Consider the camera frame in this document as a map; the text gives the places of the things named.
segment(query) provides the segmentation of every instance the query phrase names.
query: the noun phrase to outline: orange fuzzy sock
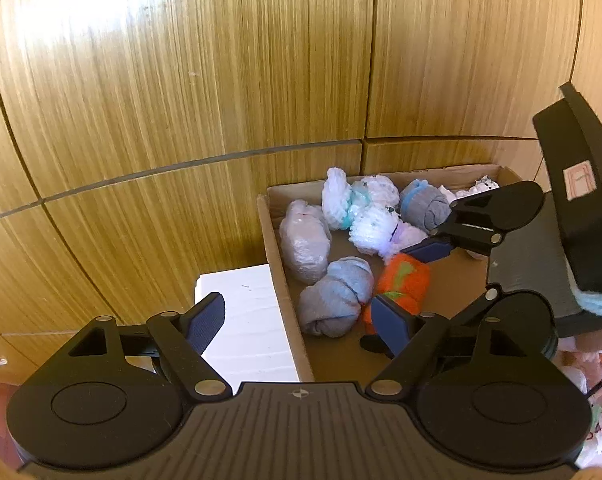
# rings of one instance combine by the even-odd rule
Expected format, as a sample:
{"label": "orange fuzzy sock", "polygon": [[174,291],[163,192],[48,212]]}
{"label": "orange fuzzy sock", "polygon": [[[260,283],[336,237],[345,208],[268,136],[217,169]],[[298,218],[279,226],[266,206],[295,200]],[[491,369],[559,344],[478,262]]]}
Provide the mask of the orange fuzzy sock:
{"label": "orange fuzzy sock", "polygon": [[[379,281],[374,294],[384,294],[401,308],[415,316],[420,312],[421,301],[430,286],[430,268],[409,256],[398,253],[394,256]],[[367,334],[376,334],[372,325],[372,307],[368,303],[363,312]]]}

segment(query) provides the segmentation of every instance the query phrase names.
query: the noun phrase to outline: white sticker with red border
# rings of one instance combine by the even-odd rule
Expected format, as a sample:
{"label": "white sticker with red border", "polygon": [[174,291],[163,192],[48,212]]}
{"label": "white sticker with red border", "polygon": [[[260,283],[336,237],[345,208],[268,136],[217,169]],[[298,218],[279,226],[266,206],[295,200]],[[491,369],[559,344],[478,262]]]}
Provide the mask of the white sticker with red border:
{"label": "white sticker with red border", "polygon": [[563,176],[565,178],[565,191],[568,194],[568,200],[588,195],[596,189],[594,171],[592,171],[592,165],[589,160],[563,170]]}

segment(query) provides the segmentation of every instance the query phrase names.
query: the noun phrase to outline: ribbed black surface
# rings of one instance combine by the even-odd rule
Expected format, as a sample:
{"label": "ribbed black surface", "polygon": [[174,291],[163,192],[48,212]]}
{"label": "ribbed black surface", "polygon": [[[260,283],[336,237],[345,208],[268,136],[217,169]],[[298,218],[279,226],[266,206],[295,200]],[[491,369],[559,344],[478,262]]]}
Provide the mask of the ribbed black surface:
{"label": "ribbed black surface", "polygon": [[164,447],[126,466],[59,472],[49,479],[199,480],[564,480],[568,466],[499,474],[455,462],[433,448],[405,410],[372,402],[353,384],[247,383],[231,400],[197,407]]}

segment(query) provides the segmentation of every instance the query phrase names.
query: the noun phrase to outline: silver screw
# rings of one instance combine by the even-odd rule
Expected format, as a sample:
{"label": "silver screw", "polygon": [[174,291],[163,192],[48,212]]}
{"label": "silver screw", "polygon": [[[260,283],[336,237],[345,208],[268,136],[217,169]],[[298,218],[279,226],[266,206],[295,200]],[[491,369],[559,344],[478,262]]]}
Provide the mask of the silver screw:
{"label": "silver screw", "polygon": [[206,379],[205,381],[199,381],[194,386],[194,391],[199,395],[206,397],[213,397],[221,395],[225,391],[225,384],[216,379]]}
{"label": "silver screw", "polygon": [[485,293],[485,299],[488,301],[496,300],[498,296],[498,290],[496,288],[491,288]]}
{"label": "silver screw", "polygon": [[401,383],[391,379],[382,379],[380,381],[374,381],[370,385],[370,389],[377,395],[389,397],[400,394],[403,387],[401,386]]}

